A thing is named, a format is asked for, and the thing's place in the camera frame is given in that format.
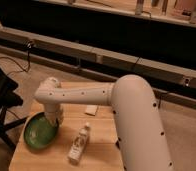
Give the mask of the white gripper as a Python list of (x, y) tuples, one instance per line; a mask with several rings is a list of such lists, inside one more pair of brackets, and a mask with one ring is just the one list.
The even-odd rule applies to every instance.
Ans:
[(63, 107), (60, 104), (45, 104), (44, 115), (52, 126), (63, 122)]

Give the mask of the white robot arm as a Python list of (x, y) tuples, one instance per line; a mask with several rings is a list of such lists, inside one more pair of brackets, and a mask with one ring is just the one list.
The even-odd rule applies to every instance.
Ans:
[(125, 171), (174, 171), (156, 98), (150, 84), (137, 75), (92, 87), (60, 88), (46, 79), (35, 92), (52, 117), (62, 103), (110, 106), (114, 114)]

